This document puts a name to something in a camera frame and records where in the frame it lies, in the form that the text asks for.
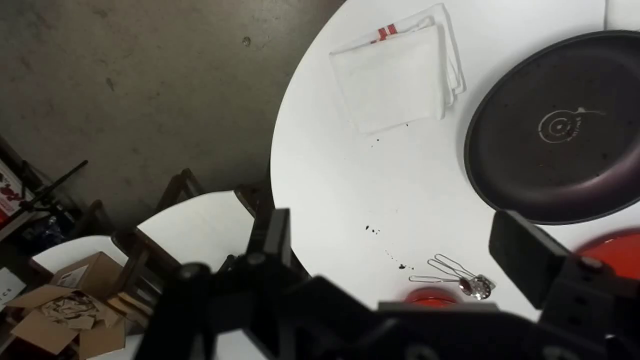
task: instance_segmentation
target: white surface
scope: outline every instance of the white surface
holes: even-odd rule
[[[14,300],[23,290],[25,283],[8,269],[0,269],[0,312],[6,302]]]
[[[81,262],[97,252],[104,252],[121,266],[126,264],[126,255],[112,243],[111,236],[84,236],[70,243],[63,243],[54,249],[48,249],[37,255],[32,261],[39,262],[48,272],[57,274],[58,270]]]
[[[448,89],[440,49],[440,29],[429,26],[333,55],[342,95],[364,135],[443,119]]]
[[[358,46],[369,46],[373,42],[379,42],[380,40],[380,30],[391,35],[391,26],[396,26],[399,35],[414,32],[414,30],[420,30],[420,29],[427,29],[427,26],[439,26],[445,32],[443,35],[443,40],[445,40],[443,49],[447,52],[447,83],[448,83],[448,89],[451,89],[448,105],[453,105],[456,101],[456,97],[460,93],[465,93],[465,77],[462,77],[462,71],[460,71],[456,40],[455,40],[455,32],[453,32],[451,18],[447,14],[445,4],[436,4],[436,7],[430,7],[430,8],[420,10],[417,14],[411,14],[407,18],[402,18],[402,20],[386,25],[384,29],[374,29],[369,35],[364,35],[364,37],[360,37],[356,40],[340,45],[333,52],[336,55],[336,52],[344,52],[344,50],[353,50],[353,49],[358,49]]]
[[[274,201],[292,210],[303,264],[369,307],[402,300],[418,286],[409,276],[434,274],[425,261],[440,252],[493,278],[501,309],[534,318],[489,255],[493,210],[466,181],[462,141],[474,108],[509,68],[552,42],[602,30],[605,0],[447,0],[469,90],[440,123],[362,136],[347,119],[328,52],[434,4],[348,0],[327,25],[281,107]],[[583,230],[552,232],[576,249],[586,241]],[[417,270],[400,272],[399,264]]]
[[[262,352],[240,331],[221,336],[216,354],[216,360],[265,360]]]
[[[212,193],[170,206],[138,224],[178,262],[205,262],[216,272],[229,255],[244,255],[255,219],[235,193]]]
[[[640,30],[640,0],[608,0],[608,30]]]

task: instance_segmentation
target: concrete floor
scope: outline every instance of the concrete floor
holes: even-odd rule
[[[65,190],[144,221],[169,179],[268,177],[286,85],[342,0],[3,0],[0,136]]]

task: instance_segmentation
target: small metal clip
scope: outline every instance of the small metal clip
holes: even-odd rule
[[[485,274],[474,274],[470,270],[466,270],[460,262],[445,257],[445,255],[436,255],[434,259],[427,261],[427,264],[430,264],[432,269],[436,269],[443,274],[448,274],[453,278],[439,278],[439,276],[411,276],[411,283],[459,283],[462,294],[466,296],[474,296],[478,300],[487,300],[493,290],[497,289],[497,284],[487,278]]]

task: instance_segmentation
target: cardboard box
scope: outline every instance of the cardboard box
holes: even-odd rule
[[[121,272],[122,266],[119,262],[98,252],[57,272],[53,284],[60,289],[77,289],[106,302]]]
[[[84,360],[125,349],[122,316],[81,290],[46,284],[14,299],[8,309],[25,314],[12,334],[50,354],[78,344]]]

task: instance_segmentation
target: metal wire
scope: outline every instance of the metal wire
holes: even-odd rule
[[[459,283],[456,278],[409,276],[411,283]]]
[[[427,261],[427,264],[430,264],[432,269],[436,269],[443,274],[448,276],[456,276],[456,278],[474,278],[477,274],[466,270],[460,262],[445,257],[445,255],[436,255],[434,259]]]

